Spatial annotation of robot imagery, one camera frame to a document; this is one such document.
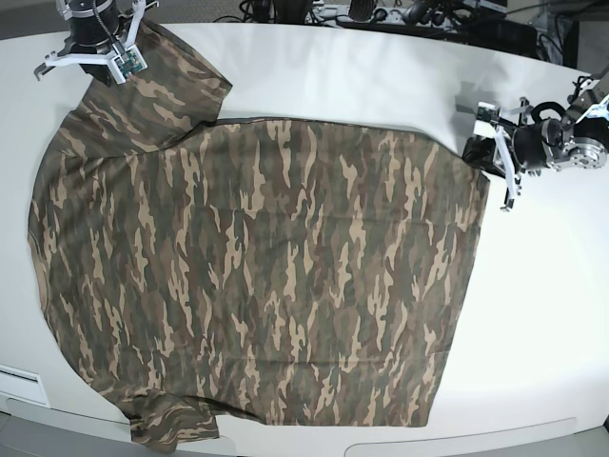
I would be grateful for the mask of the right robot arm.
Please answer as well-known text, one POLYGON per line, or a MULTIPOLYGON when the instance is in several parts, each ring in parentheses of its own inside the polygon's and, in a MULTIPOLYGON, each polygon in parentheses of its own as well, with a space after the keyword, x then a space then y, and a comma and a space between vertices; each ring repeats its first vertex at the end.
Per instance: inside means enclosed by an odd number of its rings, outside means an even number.
POLYGON ((121 12, 115 1, 58 1, 57 9, 69 26, 62 50, 45 58, 52 70, 76 65, 107 86, 122 85, 147 68, 136 44, 146 11, 157 1, 133 1, 121 12))

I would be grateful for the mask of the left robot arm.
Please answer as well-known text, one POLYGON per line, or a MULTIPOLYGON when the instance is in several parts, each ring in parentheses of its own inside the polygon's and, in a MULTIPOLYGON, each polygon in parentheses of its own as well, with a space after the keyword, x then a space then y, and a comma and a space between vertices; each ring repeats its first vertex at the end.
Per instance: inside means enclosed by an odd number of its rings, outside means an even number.
POLYGON ((462 159, 472 168, 506 179, 545 169, 599 169, 608 161, 608 70, 582 75, 567 97, 515 109, 480 102, 462 159))

